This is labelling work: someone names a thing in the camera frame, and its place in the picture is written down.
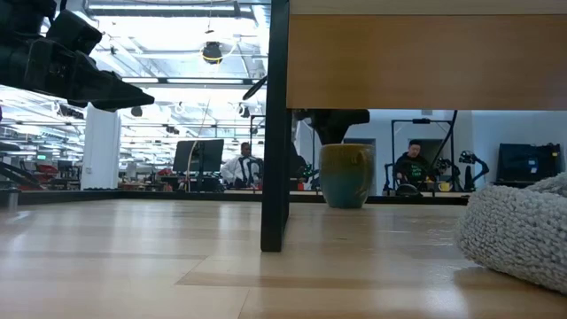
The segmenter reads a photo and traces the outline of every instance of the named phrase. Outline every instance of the gray knit pouf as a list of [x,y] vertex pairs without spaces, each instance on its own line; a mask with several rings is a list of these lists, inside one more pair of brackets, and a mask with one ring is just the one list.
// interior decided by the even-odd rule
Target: gray knit pouf
[[567,174],[474,193],[455,234],[467,259],[567,294]]

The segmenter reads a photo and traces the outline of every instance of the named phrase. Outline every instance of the black t-shirt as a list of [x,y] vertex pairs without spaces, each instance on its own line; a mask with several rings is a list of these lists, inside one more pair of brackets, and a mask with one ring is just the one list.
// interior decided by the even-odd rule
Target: black t-shirt
[[427,176],[426,170],[429,168],[429,162],[421,155],[410,158],[408,153],[403,153],[398,160],[394,170],[396,174],[402,173],[408,178],[408,182],[421,182]]

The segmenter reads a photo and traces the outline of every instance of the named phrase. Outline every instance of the man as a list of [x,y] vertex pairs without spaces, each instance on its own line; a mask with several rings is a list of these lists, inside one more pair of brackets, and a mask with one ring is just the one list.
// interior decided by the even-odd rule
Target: man
[[416,185],[427,177],[426,170],[429,168],[429,162],[419,155],[421,150],[422,146],[419,141],[409,141],[408,151],[403,153],[394,165],[398,180]]
[[255,185],[260,182],[258,161],[250,154],[250,143],[244,142],[240,144],[240,155],[221,167],[222,178],[239,189]]

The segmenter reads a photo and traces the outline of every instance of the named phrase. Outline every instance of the white wall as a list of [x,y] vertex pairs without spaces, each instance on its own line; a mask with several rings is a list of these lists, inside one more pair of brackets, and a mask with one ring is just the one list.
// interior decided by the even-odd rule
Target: white wall
[[[446,111],[434,111],[432,116],[422,116],[419,110],[370,110],[370,123],[353,125],[346,132],[347,138],[375,138],[377,148],[377,192],[382,193],[385,183],[384,165],[392,162],[392,134],[391,123],[396,120],[412,120],[421,119],[423,117],[432,120],[444,120],[447,117]],[[443,128],[448,129],[447,124],[441,124]],[[298,154],[303,156],[308,163],[313,162],[313,147],[311,128],[307,124],[302,123],[299,126],[296,148]],[[411,123],[396,123],[395,135],[395,153],[394,158],[397,159],[403,152],[408,150],[408,142],[413,138],[422,139],[442,139],[445,137],[445,130],[436,124],[416,125]],[[321,143],[319,136],[315,133],[315,167],[319,167],[319,151]],[[458,156],[461,149],[455,146],[455,157]],[[448,156],[448,151],[444,152],[444,156]]]
[[[490,168],[486,181],[496,179],[500,143],[560,144],[563,167],[567,155],[566,111],[474,111],[474,152]],[[477,186],[485,183],[481,179]]]

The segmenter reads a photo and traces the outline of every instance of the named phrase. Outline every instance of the ceiling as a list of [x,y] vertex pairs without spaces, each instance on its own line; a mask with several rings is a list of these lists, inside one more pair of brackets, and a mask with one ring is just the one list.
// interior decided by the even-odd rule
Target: ceiling
[[[173,161],[176,143],[190,138],[224,138],[227,160],[239,153],[239,143],[250,140],[253,116],[259,117],[252,120],[257,130],[252,152],[263,154],[265,88],[248,101],[243,102],[242,96],[266,74],[269,3],[239,1],[237,7],[216,0],[87,3],[83,7],[82,1],[70,0],[67,8],[104,33],[91,54],[98,68],[114,71],[155,97],[154,105],[142,107],[141,117],[134,117],[129,109],[119,111],[123,166],[129,161],[166,166]],[[42,31],[48,27],[46,22]],[[207,42],[221,43],[220,64],[203,59]],[[175,84],[158,83],[157,78],[173,79]],[[85,109],[2,86],[0,106],[4,117],[0,138],[20,145],[24,150],[20,155],[31,159],[33,152],[56,150],[54,159],[82,159],[85,120],[64,116],[62,109],[82,117],[87,116]],[[168,133],[167,126],[175,132]]]

